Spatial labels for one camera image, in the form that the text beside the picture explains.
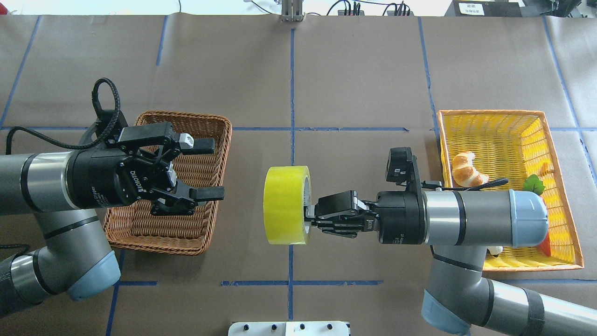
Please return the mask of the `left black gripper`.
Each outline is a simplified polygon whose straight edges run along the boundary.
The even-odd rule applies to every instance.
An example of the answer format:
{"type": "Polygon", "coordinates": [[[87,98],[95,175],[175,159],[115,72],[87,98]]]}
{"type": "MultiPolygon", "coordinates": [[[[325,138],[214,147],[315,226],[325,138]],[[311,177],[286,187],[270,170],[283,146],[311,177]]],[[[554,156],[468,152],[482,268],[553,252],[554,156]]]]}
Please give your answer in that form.
{"type": "Polygon", "coordinates": [[[122,129],[114,147],[74,150],[68,158],[68,195],[81,209],[128,206],[151,200],[154,216],[190,216],[195,208],[224,199],[224,187],[195,189],[177,180],[173,160],[215,153],[213,138],[178,133],[172,123],[122,129]],[[157,146],[154,151],[144,147],[157,146]]]}

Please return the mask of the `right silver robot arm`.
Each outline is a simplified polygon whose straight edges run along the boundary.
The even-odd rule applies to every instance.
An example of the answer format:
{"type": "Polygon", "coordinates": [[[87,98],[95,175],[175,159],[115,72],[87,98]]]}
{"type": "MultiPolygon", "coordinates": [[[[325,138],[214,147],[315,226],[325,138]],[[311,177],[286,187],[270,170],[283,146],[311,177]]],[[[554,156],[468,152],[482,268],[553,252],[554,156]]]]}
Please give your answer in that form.
{"type": "Polygon", "coordinates": [[[303,200],[305,221],[355,238],[377,231],[380,243],[430,246],[433,261],[422,317],[448,334],[472,325],[511,336],[594,336],[596,311],[483,277],[490,246],[537,246],[548,211],[528,191],[383,191],[362,201],[346,191],[303,200]]]}

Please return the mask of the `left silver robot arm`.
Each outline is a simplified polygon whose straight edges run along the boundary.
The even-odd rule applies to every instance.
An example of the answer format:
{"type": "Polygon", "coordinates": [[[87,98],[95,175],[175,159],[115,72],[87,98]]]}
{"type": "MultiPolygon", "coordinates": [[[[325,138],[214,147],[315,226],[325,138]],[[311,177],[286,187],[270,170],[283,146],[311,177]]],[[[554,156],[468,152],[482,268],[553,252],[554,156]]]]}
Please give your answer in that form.
{"type": "Polygon", "coordinates": [[[1,158],[1,215],[32,213],[46,242],[1,262],[2,317],[62,292],[85,300],[117,283],[118,261],[96,209],[148,200],[152,216],[190,216],[224,198],[223,187],[194,189],[173,168],[179,155],[215,153],[215,140],[177,133],[168,122],[110,123],[95,141],[62,147],[1,158]]]}

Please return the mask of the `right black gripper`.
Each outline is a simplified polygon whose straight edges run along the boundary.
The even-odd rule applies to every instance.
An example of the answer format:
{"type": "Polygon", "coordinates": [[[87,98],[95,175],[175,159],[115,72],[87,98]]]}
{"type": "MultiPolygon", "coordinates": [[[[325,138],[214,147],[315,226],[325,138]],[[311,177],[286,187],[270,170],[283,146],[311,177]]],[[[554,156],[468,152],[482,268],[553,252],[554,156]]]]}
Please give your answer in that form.
{"type": "Polygon", "coordinates": [[[363,201],[357,191],[323,196],[304,207],[305,221],[323,233],[356,238],[359,232],[374,230],[374,220],[356,216],[370,210],[376,214],[381,244],[421,245],[425,236],[423,193],[380,191],[375,201],[363,201]]]}

